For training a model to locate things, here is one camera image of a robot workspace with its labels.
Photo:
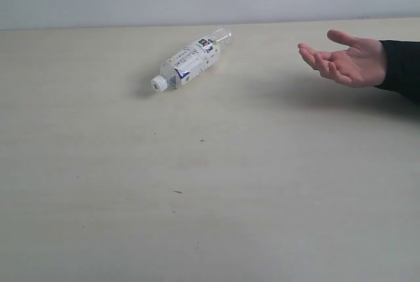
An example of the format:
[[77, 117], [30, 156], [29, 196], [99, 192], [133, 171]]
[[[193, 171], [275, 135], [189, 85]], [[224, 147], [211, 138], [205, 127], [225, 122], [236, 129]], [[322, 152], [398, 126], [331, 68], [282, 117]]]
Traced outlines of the person's open hand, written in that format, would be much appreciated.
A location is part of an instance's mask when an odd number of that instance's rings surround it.
[[387, 72], [387, 55], [380, 41], [329, 30], [327, 38], [348, 48], [335, 52], [315, 50], [298, 44], [302, 59], [323, 78], [352, 88], [376, 87]]

